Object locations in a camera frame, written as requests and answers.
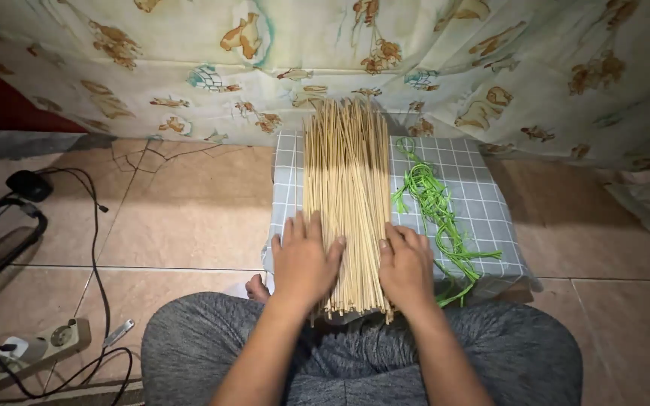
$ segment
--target tile floor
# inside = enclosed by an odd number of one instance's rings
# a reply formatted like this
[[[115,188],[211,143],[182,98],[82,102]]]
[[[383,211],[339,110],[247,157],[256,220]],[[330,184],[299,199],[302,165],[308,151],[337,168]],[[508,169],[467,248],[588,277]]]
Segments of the tile floor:
[[[0,196],[19,169],[84,168],[99,213],[95,257],[107,287],[112,325],[136,327],[120,344],[139,353],[147,320],[167,301],[223,291],[261,272],[272,199],[272,149],[120,139],[108,149],[0,161]],[[582,168],[548,162],[489,161],[509,202],[522,252],[544,290],[530,303],[561,320],[582,347],[583,404],[650,403],[650,233]],[[38,204],[45,237],[7,272],[0,293],[0,341],[70,317],[90,320],[93,344],[29,378],[49,389],[98,354],[100,294],[91,278],[93,206],[66,173]],[[0,236],[30,226],[17,211],[0,219]],[[16,313],[9,309],[16,308]],[[123,378],[126,359],[106,363],[94,382]],[[140,376],[139,360],[132,376]],[[18,397],[9,388],[0,399]]]

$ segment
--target left hand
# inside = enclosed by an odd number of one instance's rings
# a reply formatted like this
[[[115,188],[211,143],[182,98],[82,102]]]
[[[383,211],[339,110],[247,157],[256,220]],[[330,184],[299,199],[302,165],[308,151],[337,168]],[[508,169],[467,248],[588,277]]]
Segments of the left hand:
[[[270,300],[286,301],[304,316],[330,292],[345,250],[345,236],[333,241],[326,255],[320,212],[313,212],[306,228],[298,211],[294,221],[292,217],[285,221],[283,237],[282,243],[279,235],[272,237],[276,288]]]

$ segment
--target white grid pattern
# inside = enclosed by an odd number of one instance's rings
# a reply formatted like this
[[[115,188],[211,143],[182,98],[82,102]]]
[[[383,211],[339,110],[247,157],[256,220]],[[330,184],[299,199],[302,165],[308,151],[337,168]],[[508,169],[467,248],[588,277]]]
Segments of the white grid pattern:
[[[459,229],[463,230],[464,224],[470,224],[472,232],[469,231],[469,239],[473,241],[478,250],[486,248],[485,246],[482,247],[484,244],[503,249],[503,258],[500,262],[494,259],[475,259],[472,261],[477,271],[483,274],[483,279],[479,281],[473,290],[474,299],[492,298],[522,277],[535,280],[521,258],[518,244],[514,240],[513,224],[506,214],[508,207],[498,186],[492,180],[488,167],[485,166],[483,159],[477,154],[477,144],[465,139],[413,138],[411,140],[414,142],[416,155],[424,159],[431,156],[433,159],[425,160],[432,161],[436,165],[436,178],[446,184],[454,196],[458,196],[452,198],[451,209],[456,211]],[[391,193],[395,191],[392,185],[401,187],[404,182],[404,172],[410,170],[414,165],[414,162],[396,150],[396,141],[397,137],[390,138]],[[272,236],[281,233],[285,219],[294,216],[296,208],[302,207],[302,177],[298,175],[298,170],[302,171],[302,160],[298,160],[298,152],[302,152],[302,144],[301,132],[294,134],[283,134],[281,132],[277,139],[272,220],[268,242],[262,250],[263,265],[267,272],[272,272],[272,253],[269,247]],[[435,159],[434,155],[431,155],[433,151],[438,155],[437,162],[433,162]],[[442,156],[445,156],[444,154],[452,154],[455,164],[444,163],[444,158],[442,158]],[[482,173],[484,177],[485,173],[487,173],[488,176],[486,179],[481,179],[478,173]],[[470,190],[477,191],[477,195],[471,193],[471,196],[467,196],[465,188],[472,188],[472,186],[467,185],[475,186],[474,189]],[[484,199],[483,188],[493,188],[497,200]],[[410,211],[401,215],[397,212],[396,206],[392,205],[393,224],[408,226],[419,233],[424,233],[425,228],[422,224],[419,205],[417,202],[412,201],[410,194],[407,192],[404,195],[404,200],[407,200]],[[455,205],[461,205],[462,208],[454,208]],[[477,212],[471,213],[470,205],[477,208]],[[476,222],[478,225],[486,223],[487,229],[481,227],[479,232]],[[498,226],[498,230],[501,230],[501,235],[496,235],[496,226]],[[502,232],[504,228],[507,230],[507,235]],[[430,234],[435,234],[435,232],[435,227],[432,225],[428,227],[428,237],[433,247],[435,247],[435,235]],[[464,282],[465,276],[463,273],[450,263],[442,253],[435,249],[434,251],[436,252],[436,261],[443,264],[456,279],[462,279]],[[438,280],[445,278],[436,266],[433,266],[433,274]]]

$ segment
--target patterned curtain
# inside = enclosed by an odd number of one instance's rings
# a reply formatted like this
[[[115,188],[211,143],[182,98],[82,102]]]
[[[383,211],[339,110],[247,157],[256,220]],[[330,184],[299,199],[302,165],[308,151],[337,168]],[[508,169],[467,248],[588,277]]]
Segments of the patterned curtain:
[[[646,0],[0,0],[0,77],[117,136],[267,145],[369,97],[395,135],[650,168]]]

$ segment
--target plaid tablecloth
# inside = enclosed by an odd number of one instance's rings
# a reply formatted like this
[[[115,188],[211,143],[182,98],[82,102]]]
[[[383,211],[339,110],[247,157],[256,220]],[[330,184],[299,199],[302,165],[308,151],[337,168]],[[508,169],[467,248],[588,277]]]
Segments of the plaid tablecloth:
[[[450,190],[451,209],[456,213],[458,229],[468,235],[466,247],[470,251],[500,249],[503,252],[500,260],[483,258],[472,261],[476,271],[483,276],[472,291],[471,300],[492,298],[524,277],[537,283],[521,257],[506,200],[478,152],[477,143],[468,139],[411,140],[415,144],[415,154],[435,165],[436,177]],[[397,137],[390,138],[391,193],[403,186],[403,175],[415,164],[397,150],[396,141]],[[268,241],[262,250],[263,266],[270,273],[273,272],[270,239],[276,233],[282,233],[285,219],[294,216],[296,208],[302,208],[302,149],[302,132],[281,133],[278,136],[272,217]],[[395,205],[392,205],[393,224],[425,233],[418,203],[407,192],[403,196],[403,203],[410,208],[410,212],[398,213]],[[436,230],[435,225],[428,224],[428,236],[436,261],[445,265],[465,286],[465,275],[438,250]],[[446,279],[435,265],[433,274],[436,281]]]

